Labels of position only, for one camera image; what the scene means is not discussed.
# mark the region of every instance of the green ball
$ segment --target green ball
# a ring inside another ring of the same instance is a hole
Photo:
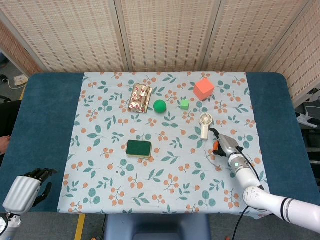
[[[163,100],[157,100],[154,102],[153,108],[157,113],[162,114],[167,110],[167,104]]]

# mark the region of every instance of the green cube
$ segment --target green cube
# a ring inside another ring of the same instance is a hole
[[[189,100],[181,100],[180,109],[188,110],[189,109]]]

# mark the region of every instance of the blue table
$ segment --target blue table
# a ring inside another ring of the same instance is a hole
[[[32,211],[57,211],[83,75],[41,73],[29,79],[0,168],[0,203],[16,176],[53,168],[58,173],[50,177],[51,193]],[[247,81],[270,192],[320,205],[286,79],[278,73],[248,72]]]

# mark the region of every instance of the black cable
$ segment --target black cable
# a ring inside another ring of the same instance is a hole
[[[9,225],[9,221],[8,221],[7,215],[5,213],[2,216],[1,215],[0,215],[0,217],[5,221],[5,227],[4,227],[3,231],[0,233],[0,236],[5,233],[5,231],[8,228],[8,225]]]
[[[248,208],[249,208],[249,206],[246,206],[246,208],[244,209],[244,211],[241,213],[241,216],[239,217],[239,220],[238,220],[238,222],[237,222],[236,225],[235,225],[235,229],[234,229],[234,232],[233,232],[232,240],[235,240],[235,236],[236,236],[236,232],[237,232],[239,223],[240,223],[242,217],[244,216],[244,214],[245,214],[245,212],[247,211]]]
[[[105,224],[106,224],[106,218],[107,218],[107,214],[104,215],[104,221],[103,221],[103,225],[102,225],[102,232],[103,235],[105,235]]]
[[[251,162],[248,160],[248,158],[246,158],[246,156],[242,153],[242,150],[237,146],[236,149],[239,151],[239,153],[244,157],[244,159],[246,160],[246,162],[250,165],[250,167],[252,168],[252,170],[254,171],[256,178],[260,181],[260,178],[258,176],[257,171],[255,170],[254,166],[252,166]]]

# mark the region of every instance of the floral tablecloth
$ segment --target floral tablecloth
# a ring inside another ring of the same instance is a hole
[[[204,77],[215,89],[199,101],[193,88]],[[153,88],[147,113],[127,110],[135,83]],[[189,110],[180,109],[183,99]],[[165,113],[153,110],[156,100]],[[244,147],[268,192],[252,108],[245,72],[85,73],[58,212],[240,214],[244,190],[228,159],[213,155],[214,135],[200,139],[199,117],[210,113],[211,127]],[[152,142],[151,157],[128,157],[128,140]]]

